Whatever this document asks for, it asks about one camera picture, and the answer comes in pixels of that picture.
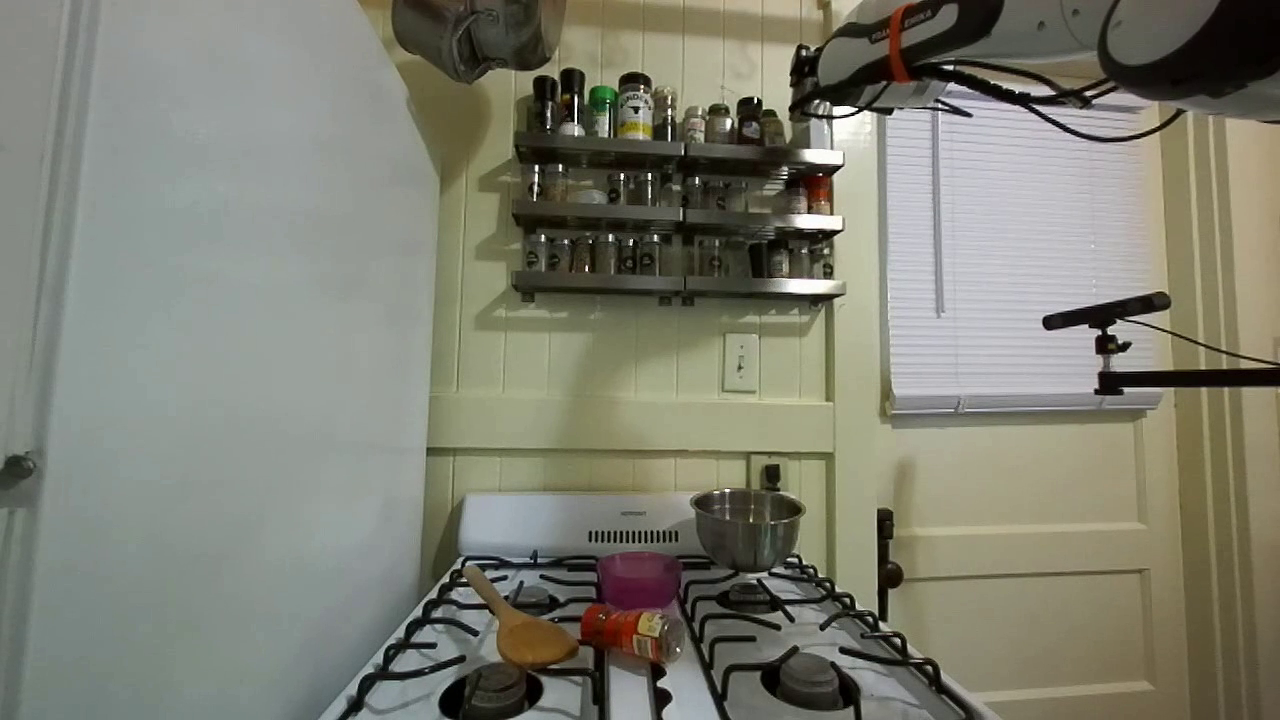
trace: door hinge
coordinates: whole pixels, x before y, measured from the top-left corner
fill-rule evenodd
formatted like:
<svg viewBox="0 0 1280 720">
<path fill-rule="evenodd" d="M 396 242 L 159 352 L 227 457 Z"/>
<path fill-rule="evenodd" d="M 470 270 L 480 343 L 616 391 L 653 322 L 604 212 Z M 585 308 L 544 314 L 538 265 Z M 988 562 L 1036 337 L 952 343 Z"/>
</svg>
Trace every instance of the door hinge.
<svg viewBox="0 0 1280 720">
<path fill-rule="evenodd" d="M 3 457 L 0 465 L 0 492 L 33 478 L 40 473 L 36 453 Z"/>
</svg>

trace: kitchen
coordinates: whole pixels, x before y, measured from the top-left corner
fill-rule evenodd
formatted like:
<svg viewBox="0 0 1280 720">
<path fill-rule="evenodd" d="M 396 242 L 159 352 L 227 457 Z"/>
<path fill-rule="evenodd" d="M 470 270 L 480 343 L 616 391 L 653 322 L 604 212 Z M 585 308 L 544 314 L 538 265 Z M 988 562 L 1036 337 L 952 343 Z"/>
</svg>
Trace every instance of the kitchen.
<svg viewBox="0 0 1280 720">
<path fill-rule="evenodd" d="M 260 15 L 257 28 L 286 36 L 279 12 Z M 569 4 L 554 62 L 581 62 L 593 75 L 647 67 L 688 101 L 743 91 L 782 101 L 793 43 L 821 33 L 825 6 L 808 0 L 747 6 L 581 0 Z M 466 492 L 692 492 L 743 485 L 743 457 L 766 453 L 782 457 L 782 487 L 812 509 L 801 550 L 857 596 L 875 596 L 871 510 L 900 510 L 908 584 L 890 596 L 895 625 L 965 683 L 988 693 L 1002 716 L 1052 716 L 1052 705 L 1072 716 L 1272 716 L 1280 708 L 1275 694 L 1259 694 L 1275 693 L 1259 687 L 1263 668 L 1280 668 L 1275 618 L 1252 614 L 1252 608 L 1275 608 L 1268 573 L 1252 573 L 1275 550 L 1263 523 L 1275 501 L 1263 478 L 1280 469 L 1272 391 L 1184 391 L 1140 422 L 885 422 L 871 125 L 844 127 L 839 142 L 853 155 L 837 184 L 846 219 L 837 277 L 846 281 L 846 296 L 826 312 L 743 298 L 523 305 L 509 292 L 505 176 L 529 75 L 497 71 L 464 86 L 419 58 L 399 58 L 399 75 L 414 106 L 448 106 L 414 115 L 444 208 L 425 578 L 455 556 L 450 509 Z M 1198 337 L 1234 322 L 1238 337 L 1216 340 L 1238 349 L 1275 340 L 1268 228 L 1280 219 L 1263 192 L 1238 192 L 1268 189 L 1268 155 L 1275 155 L 1268 127 L 1233 127 L 1218 140 L 1210 125 L 1190 125 L 1186 134 L 1162 134 L 1167 287 L 1186 308 L 1173 320 Z M 1216 192 L 1218 184 L 1198 169 L 1233 171 L 1233 192 Z M 725 330 L 758 330 L 754 394 L 719 391 Z M 1109 625 L 1083 642 L 1080 625 L 1095 614 Z M 1122 635 L 1119 653 L 1101 642 L 1109 630 Z M 364 653 L 323 660 L 326 693 Z"/>
</svg>

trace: white gas stove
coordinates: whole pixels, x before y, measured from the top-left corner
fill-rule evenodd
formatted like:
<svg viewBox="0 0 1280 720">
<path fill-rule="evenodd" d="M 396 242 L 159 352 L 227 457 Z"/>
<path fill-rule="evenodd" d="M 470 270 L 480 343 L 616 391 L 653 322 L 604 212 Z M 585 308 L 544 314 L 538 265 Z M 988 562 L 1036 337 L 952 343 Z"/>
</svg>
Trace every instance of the white gas stove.
<svg viewBox="0 0 1280 720">
<path fill-rule="evenodd" d="M 594 604 L 594 560 L 633 547 L 672 550 L 682 567 L 679 604 L 667 608 L 679 653 L 667 662 L 581 648 L 554 668 L 517 672 L 497 653 L 497 618 L 461 577 L 480 562 L 517 608 L 574 630 Z M 993 716 L 801 556 L 771 573 L 716 567 L 679 492 L 466 496 L 461 550 L 323 720 Z"/>
</svg>

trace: spice rack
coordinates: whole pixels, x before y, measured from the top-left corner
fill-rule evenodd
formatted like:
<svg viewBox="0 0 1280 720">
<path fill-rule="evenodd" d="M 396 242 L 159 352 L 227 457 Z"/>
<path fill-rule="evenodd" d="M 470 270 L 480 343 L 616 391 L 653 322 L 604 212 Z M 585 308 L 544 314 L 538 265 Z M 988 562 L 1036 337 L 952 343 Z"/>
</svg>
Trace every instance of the spice rack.
<svg viewBox="0 0 1280 720">
<path fill-rule="evenodd" d="M 546 134 L 519 131 L 517 160 L 523 169 L 562 162 L 569 171 L 654 171 L 688 189 L 694 176 L 716 176 L 729 184 L 766 184 L 788 171 L 839 171 L 844 153 L 837 148 L 765 148 L 765 142 L 679 142 L 679 140 L 599 140 L 599 134 Z M 523 298 L 538 292 L 593 292 L 593 296 L 659 296 L 682 298 L 694 296 L 754 296 L 754 298 L 837 298 L 844 281 L 830 281 L 830 236 L 844 232 L 839 215 L 825 212 L 774 212 L 774 208 L 707 208 L 692 203 L 682 192 L 667 203 L 569 203 L 569 201 L 517 201 L 512 219 L 533 232 L 659 232 L 665 247 L 675 252 L 675 268 L 659 260 L 633 270 L 585 270 L 569 268 L 569 257 L 554 268 L 512 270 L 512 287 Z M 725 239 L 740 260 L 716 265 L 702 257 L 707 239 Z M 826 260 L 808 270 L 774 277 L 758 268 L 766 242 L 801 247 L 802 257 L 825 247 Z"/>
</svg>

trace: beadboard wall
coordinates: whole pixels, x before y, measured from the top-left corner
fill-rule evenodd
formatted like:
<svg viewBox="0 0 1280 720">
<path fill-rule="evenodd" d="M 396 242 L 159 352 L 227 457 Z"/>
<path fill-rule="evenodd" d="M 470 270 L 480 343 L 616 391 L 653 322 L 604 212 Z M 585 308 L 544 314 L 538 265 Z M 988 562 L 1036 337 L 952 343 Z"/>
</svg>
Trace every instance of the beadboard wall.
<svg viewBox="0 0 1280 720">
<path fill-rule="evenodd" d="M 385 28 L 389 4 L 364 4 Z M 546 71 L 616 83 L 638 67 L 679 102 L 788 102 L 797 39 L 821 39 L 812 0 L 570 0 Z M 694 492 L 743 485 L 747 453 L 788 465 L 808 503 L 801 550 L 826 560 L 830 368 L 826 308 L 509 287 L 519 252 L 512 194 L 517 101 L 533 71 L 450 83 L 399 53 L 444 184 L 430 354 L 429 573 L 450 560 L 450 510 L 485 487 Z M 725 330 L 758 330 L 758 391 L 719 389 Z"/>
</svg>

